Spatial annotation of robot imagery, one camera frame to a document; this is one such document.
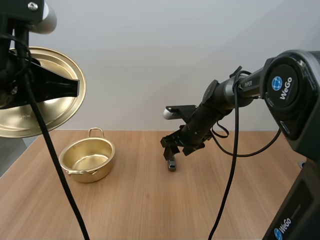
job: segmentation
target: blue logo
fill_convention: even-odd
[[[279,76],[274,77],[274,79],[272,80],[271,85],[272,85],[273,90],[275,90],[275,91],[280,90],[281,87],[282,87],[282,79],[281,79],[281,77],[279,77]]]
[[[274,229],[274,235],[275,235],[276,239],[282,240],[282,234],[278,228]]]

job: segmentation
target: metal pot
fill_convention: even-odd
[[[92,130],[100,130],[102,137],[91,137]],[[92,183],[104,178],[114,165],[115,145],[105,139],[99,127],[90,128],[88,138],[67,146],[59,156],[61,167],[75,181]]]

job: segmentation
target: black cable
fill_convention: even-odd
[[[27,35],[27,31],[24,30],[24,27],[22,28],[16,28],[15,29],[15,34],[16,36],[19,34],[19,35],[22,35],[22,37],[28,37]],[[22,42],[20,39],[16,38],[16,37],[13,37],[12,38],[13,41],[16,41],[18,40],[17,42],[23,46],[24,48],[26,48],[26,52],[28,52],[29,54],[29,57],[31,58],[31,53],[30,53],[30,49],[28,47],[28,45],[26,45],[24,42]],[[18,57],[22,57],[22,58],[18,58],[18,63],[19,65],[22,67],[22,69],[25,71],[25,70],[28,70],[29,67],[27,66],[30,66],[31,64],[31,60],[28,61],[28,63],[26,63],[26,60],[24,59],[25,56],[25,52],[23,49],[20,48],[19,45],[16,46],[16,50],[17,50],[17,55]],[[87,229],[86,229],[86,226],[85,226],[85,222],[80,214],[80,211],[77,207],[77,204],[72,196],[72,193],[70,191],[70,188],[68,186],[68,183],[67,183],[67,180],[65,178],[65,175],[64,175],[64,172],[60,166],[60,163],[59,163],[59,159],[58,159],[58,156],[57,156],[57,153],[55,151],[55,147],[51,141],[51,138],[50,138],[50,135],[49,135],[49,131],[47,129],[47,126],[46,126],[46,123],[44,121],[44,119],[42,118],[42,115],[41,115],[41,112],[37,106],[37,102],[36,102],[36,99],[35,99],[35,96],[34,96],[34,93],[32,91],[32,88],[31,88],[31,85],[30,85],[30,81],[29,81],[29,75],[28,74],[24,74],[24,75],[21,75],[21,80],[23,80],[24,82],[24,86],[25,86],[25,90],[28,94],[28,97],[29,97],[29,103],[31,105],[31,108],[32,108],[32,111],[34,112],[34,115],[36,117],[36,120],[39,124],[39,127],[42,131],[42,134],[43,134],[43,137],[44,137],[44,140],[45,140],[45,143],[47,145],[47,148],[48,148],[48,151],[50,153],[50,156],[52,158],[52,161],[53,161],[53,164],[54,164],[54,167],[55,167],[55,170],[59,176],[59,179],[60,179],[60,182],[62,184],[62,187],[63,187],[63,190],[65,192],[65,195],[71,205],[71,208],[75,214],[75,217],[79,223],[79,226],[81,228],[81,231],[82,231],[82,234],[83,234],[83,237],[85,240],[90,240],[89,238],[89,234],[87,232]]]
[[[274,138],[267,144],[265,145],[263,148],[261,148],[258,151],[255,151],[253,153],[248,153],[248,154],[237,154],[237,157],[239,158],[248,158],[248,157],[252,157],[254,155],[260,154],[262,153],[264,150],[268,149],[272,144],[274,144],[274,142],[278,139],[278,137],[281,134],[281,130],[280,128],[278,129],[278,132],[276,133],[276,135],[274,136]],[[213,140],[215,141],[215,143],[217,144],[217,146],[221,149],[222,152],[224,152],[225,154],[228,154],[229,156],[233,156],[233,154],[231,152],[228,152],[227,150],[225,150],[221,144],[218,142],[217,138],[215,137],[215,135],[213,133],[211,133],[211,136],[213,138]]]
[[[0,34],[0,39],[7,39],[10,41],[14,41],[15,43],[23,46],[23,48],[25,49],[25,51],[28,53],[27,56],[23,56],[22,58],[27,58],[27,63],[24,64],[24,67],[18,71],[16,74],[14,74],[13,76],[10,76],[11,79],[16,79],[18,78],[20,75],[25,74],[27,72],[27,70],[30,68],[31,63],[32,63],[32,56],[31,56],[31,52],[29,49],[29,46],[27,44],[25,44],[23,41],[21,41],[20,39],[18,39],[17,37],[10,35],[10,34]]]
[[[232,180],[233,180],[234,174],[235,174],[235,169],[236,169],[237,153],[238,153],[238,140],[239,140],[239,106],[238,106],[238,92],[237,92],[237,89],[235,87],[238,86],[238,81],[239,81],[240,74],[248,74],[249,75],[250,72],[241,70],[241,71],[238,71],[236,73],[235,77],[234,77],[234,82],[233,82],[232,89],[233,89],[233,94],[234,94],[235,123],[234,123],[234,144],[233,144],[232,163],[231,163],[229,179],[228,179],[228,182],[227,182],[226,187],[225,187],[225,191],[224,191],[223,198],[222,198],[222,201],[221,201],[220,209],[219,209],[218,215],[216,217],[215,223],[214,223],[214,225],[212,227],[212,230],[211,230],[211,232],[209,234],[208,240],[212,239],[212,237],[213,237],[213,235],[214,235],[214,233],[215,233],[215,231],[216,231],[216,229],[218,227],[220,218],[221,218],[222,213],[223,213],[224,208],[225,208],[225,204],[226,204],[226,201],[227,201],[228,193],[229,193],[229,190],[230,190],[230,187],[231,187],[231,183],[232,183]]]
[[[221,135],[221,134],[215,132],[214,128],[211,129],[211,132],[212,132],[214,135],[216,135],[217,137],[221,138],[221,139],[226,139],[227,137],[229,137],[229,131],[228,131],[228,129],[226,129],[224,126],[220,125],[220,124],[219,124],[219,121],[217,121],[216,124],[219,126],[219,128],[221,128],[221,129],[225,132],[226,135]]]

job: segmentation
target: gold lid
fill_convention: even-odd
[[[37,104],[50,131],[68,121],[80,108],[86,94],[86,80],[78,65],[69,57],[42,47],[30,47],[30,51],[42,67],[66,78],[79,80],[78,97],[62,97]],[[41,133],[30,105],[0,110],[0,137],[26,138]]]

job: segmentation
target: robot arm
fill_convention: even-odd
[[[48,34],[56,25],[55,12],[44,0],[1,2],[0,110],[29,104],[24,83],[18,80],[26,73],[30,75],[30,87],[37,103],[79,95],[78,80],[45,69],[28,53],[29,32]],[[9,50],[11,41],[15,43],[15,51]]]
[[[164,118],[183,119],[186,123],[162,138],[166,160],[179,152],[178,147],[188,155],[205,146],[213,125],[235,108],[234,80],[234,74],[222,83],[214,80],[198,107],[165,108]],[[256,72],[240,76],[236,89],[239,107],[258,97],[264,99],[292,149],[313,160],[320,157],[320,51],[285,51],[268,59]]]
[[[307,161],[275,215],[263,240],[318,240],[320,231],[320,51],[285,51],[270,58],[263,68],[222,83],[214,80],[197,107],[167,106],[166,119],[183,119],[185,125],[161,140],[164,158],[171,159],[183,147],[187,156],[204,148],[213,125],[238,106],[260,97],[291,148]]]

